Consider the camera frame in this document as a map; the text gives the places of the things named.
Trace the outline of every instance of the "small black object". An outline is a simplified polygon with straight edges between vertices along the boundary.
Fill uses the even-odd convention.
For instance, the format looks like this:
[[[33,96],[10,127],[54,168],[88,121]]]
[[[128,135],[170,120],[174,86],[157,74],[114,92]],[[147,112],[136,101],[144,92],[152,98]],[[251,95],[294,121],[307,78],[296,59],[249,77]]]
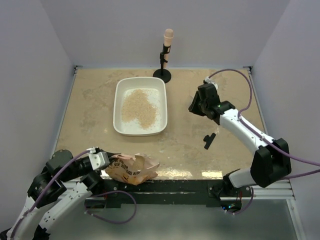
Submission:
[[[211,136],[207,135],[204,137],[203,141],[206,142],[204,148],[205,149],[209,149],[211,143],[213,142],[213,140],[215,139],[216,137],[216,134],[215,133],[212,133]]]
[[[95,171],[90,172],[80,179],[80,183],[84,183],[84,185],[87,186],[87,190],[92,192],[94,195],[102,192],[102,189],[104,188],[103,182],[103,179]]]
[[[34,232],[34,237],[32,240],[49,240],[50,233],[47,233],[46,228],[42,228],[40,225],[36,228]]]
[[[240,200],[238,200],[236,202],[221,201],[221,207],[222,207],[223,210],[225,210],[227,212],[235,213],[235,212],[241,210],[242,203],[241,203]]]
[[[167,69],[164,69],[164,64],[168,62],[167,60],[165,60],[165,54],[170,53],[170,49],[171,49],[171,46],[165,46],[163,44],[163,49],[162,49],[162,52],[160,53],[161,68],[156,70],[152,75],[155,78],[162,79],[165,84],[171,80],[171,73]]]

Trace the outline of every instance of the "grain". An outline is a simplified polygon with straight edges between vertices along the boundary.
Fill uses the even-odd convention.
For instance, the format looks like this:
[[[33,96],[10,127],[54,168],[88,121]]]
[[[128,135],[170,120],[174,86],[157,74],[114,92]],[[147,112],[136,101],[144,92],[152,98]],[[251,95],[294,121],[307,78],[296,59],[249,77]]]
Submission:
[[[157,108],[149,102],[145,90],[136,89],[124,99],[121,116],[125,123],[137,119],[141,128],[148,129],[156,121]]]

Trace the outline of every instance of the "table surface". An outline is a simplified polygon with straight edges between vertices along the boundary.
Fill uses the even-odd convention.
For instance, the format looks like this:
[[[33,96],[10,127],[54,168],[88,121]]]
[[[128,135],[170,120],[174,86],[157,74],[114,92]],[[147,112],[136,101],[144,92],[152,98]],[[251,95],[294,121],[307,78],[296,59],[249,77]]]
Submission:
[[[245,69],[240,70],[248,75]],[[146,154],[158,159],[158,179],[220,179],[224,174],[251,166],[253,156],[229,131],[206,117],[192,114],[188,107],[214,69],[170,69],[172,79],[165,85],[168,123],[166,129],[152,136],[124,136],[113,127],[113,107],[117,83],[125,78],[151,77],[154,69],[79,69],[57,141],[56,149],[76,155],[91,146],[105,151],[134,155]],[[217,74],[221,101],[228,100],[240,110],[248,104],[249,87],[238,73]],[[256,99],[243,113],[263,130]],[[206,135],[216,133],[208,150]]]

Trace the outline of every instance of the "white wall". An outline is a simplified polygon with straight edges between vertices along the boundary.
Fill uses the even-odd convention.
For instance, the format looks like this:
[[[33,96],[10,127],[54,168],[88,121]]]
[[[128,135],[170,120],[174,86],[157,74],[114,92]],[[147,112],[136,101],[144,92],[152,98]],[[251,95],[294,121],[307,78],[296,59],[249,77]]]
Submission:
[[[94,67],[252,66],[289,0],[41,0],[70,59]]]
[[[50,156],[71,80],[72,63],[40,1],[1,1],[0,232]]]
[[[264,119],[290,152],[320,163],[320,1],[291,0],[253,67]],[[292,162],[293,173],[316,169]],[[308,240],[320,238],[320,174],[291,181]]]

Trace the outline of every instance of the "black stand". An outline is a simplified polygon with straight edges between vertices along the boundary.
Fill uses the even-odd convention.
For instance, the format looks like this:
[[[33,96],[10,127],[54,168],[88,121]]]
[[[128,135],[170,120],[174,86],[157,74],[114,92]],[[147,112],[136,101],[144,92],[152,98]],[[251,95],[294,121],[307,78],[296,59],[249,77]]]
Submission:
[[[162,52],[160,53],[161,68],[153,73],[153,77],[162,79],[165,84],[171,79],[171,73],[167,69],[164,69],[164,64],[168,62],[167,60],[165,60],[165,54],[170,53],[170,48],[171,46],[163,45]]]

